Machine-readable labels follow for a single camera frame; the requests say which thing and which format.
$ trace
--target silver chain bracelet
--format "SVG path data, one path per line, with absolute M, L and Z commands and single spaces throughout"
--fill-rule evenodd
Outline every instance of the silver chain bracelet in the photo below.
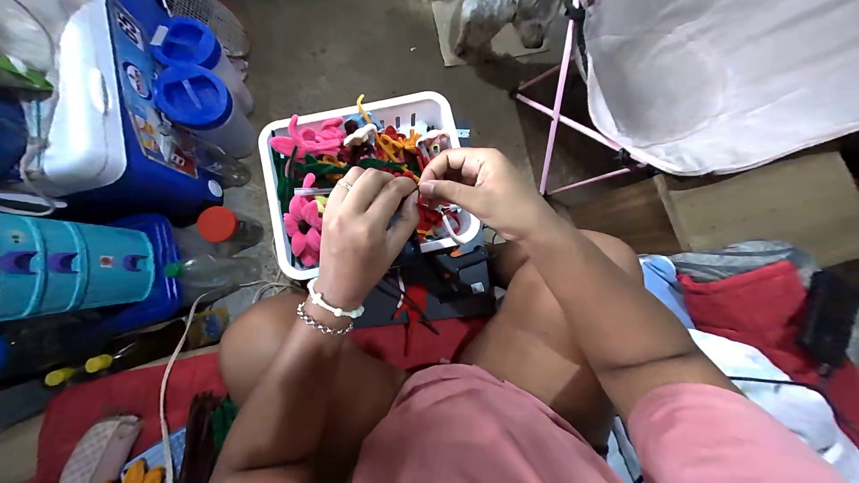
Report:
M 349 326 L 347 328 L 332 329 L 330 327 L 323 326 L 322 324 L 315 321 L 313 317 L 308 315 L 307 312 L 304 311 L 305 303 L 306 302 L 298 304 L 298 310 L 296 311 L 296 313 L 298 314 L 298 318 L 303 320 L 304 323 L 308 324 L 310 327 L 313 327 L 314 329 L 322 333 L 329 333 L 331 335 L 343 335 L 352 330 L 352 328 L 355 326 L 355 323 L 352 321 L 349 322 Z

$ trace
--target dog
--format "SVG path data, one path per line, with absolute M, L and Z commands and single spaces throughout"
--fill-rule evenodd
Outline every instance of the dog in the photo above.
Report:
M 471 50 L 487 47 L 508 23 L 513 24 L 526 49 L 539 48 L 562 1 L 460 0 L 460 34 L 454 53 L 462 57 Z

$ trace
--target finger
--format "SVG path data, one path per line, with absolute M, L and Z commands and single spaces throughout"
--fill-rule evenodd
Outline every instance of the finger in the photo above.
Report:
M 379 191 L 393 179 L 393 174 L 378 169 L 365 169 L 352 185 L 352 190 L 341 204 L 341 211 L 364 213 L 373 203 Z
M 409 241 L 409 237 L 415 232 L 420 215 L 417 213 L 417 191 L 409 195 L 403 202 L 403 208 L 399 211 L 399 219 L 387 230 L 385 249 L 388 259 L 393 262 L 402 251 L 403 246 Z
M 417 189 L 415 182 L 405 176 L 394 178 L 381 189 L 376 199 L 367 209 L 367 214 L 378 218 L 387 227 L 388 220 L 397 211 L 403 198 Z
M 348 185 L 354 186 L 355 182 L 358 181 L 358 178 L 361 177 L 361 174 L 363 172 L 364 168 L 353 166 L 352 169 L 350 169 L 349 172 L 344 175 L 342 180 Z M 328 195 L 328 204 L 325 207 L 326 212 L 336 212 L 337 208 L 339 208 L 339 206 L 343 204 L 343 200 L 346 198 L 346 194 L 348 192 L 349 189 L 341 186 L 340 184 L 334 185 L 334 189 Z
M 437 201 L 447 201 L 471 211 L 479 200 L 478 189 L 449 180 L 422 181 L 418 186 L 421 195 Z
M 421 182 L 443 180 L 448 171 L 459 171 L 463 178 L 475 181 L 483 159 L 484 150 L 478 148 L 458 148 L 443 151 L 423 169 Z

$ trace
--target red cloth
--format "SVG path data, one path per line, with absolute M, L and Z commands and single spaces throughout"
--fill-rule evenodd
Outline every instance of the red cloth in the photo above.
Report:
M 39 434 L 35 481 L 58 481 L 83 434 L 96 421 L 109 416 L 131 414 L 143 420 L 143 429 L 131 448 L 132 455 L 139 455 L 160 441 L 158 394 L 164 367 L 127 370 L 68 388 L 54 397 L 45 411 Z M 176 361 L 170 373 L 166 399 L 171 431 L 186 425 L 192 398 L 204 391 L 217 395 L 227 393 L 217 368 L 217 354 Z
M 409 286 L 405 293 L 421 310 L 426 308 L 427 290 L 424 287 Z M 350 339 L 369 355 L 398 369 L 415 370 L 439 364 L 442 360 L 455 361 L 487 322 L 485 317 L 432 321 L 439 332 L 436 335 L 417 321 L 418 312 L 405 300 L 395 316 L 401 312 L 408 314 L 408 325 L 357 329 L 349 333 Z
M 796 343 L 807 291 L 792 263 L 780 261 L 717 282 L 698 283 L 688 275 L 677 279 L 696 329 L 755 347 L 795 381 L 823 382 L 819 364 Z M 825 385 L 833 406 L 859 425 L 856 366 L 847 363 L 835 370 Z M 842 428 L 859 444 L 859 435 Z

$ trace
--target concrete floor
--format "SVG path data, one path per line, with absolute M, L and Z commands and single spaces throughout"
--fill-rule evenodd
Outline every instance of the concrete floor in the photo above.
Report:
M 566 29 L 562 16 L 552 25 L 548 52 L 444 67 L 429 0 L 228 0 L 225 4 L 251 41 L 247 85 L 256 102 L 251 116 L 255 128 L 261 130 L 293 113 L 349 106 L 359 94 L 375 101 L 434 90 L 448 99 L 454 117 L 470 126 L 474 146 L 498 148 L 523 174 L 536 174 L 539 180 L 550 119 L 512 101 L 508 92 L 560 61 Z M 551 105 L 556 83 L 557 75 L 549 77 L 530 88 L 528 95 Z M 582 79 L 573 71 L 567 85 L 563 112 L 589 123 Z M 561 125 L 548 186 L 614 170 L 613 155 Z M 228 190 L 225 205 L 268 226 L 259 154 L 245 163 L 254 179 L 248 186 Z M 553 202 L 568 205 L 632 181 L 577 188 L 553 197 Z M 274 279 L 278 269 L 271 256 L 271 232 L 268 235 L 263 244 L 244 254 L 264 260 L 265 278 Z M 240 313 L 254 292 L 242 290 L 222 303 L 231 313 Z

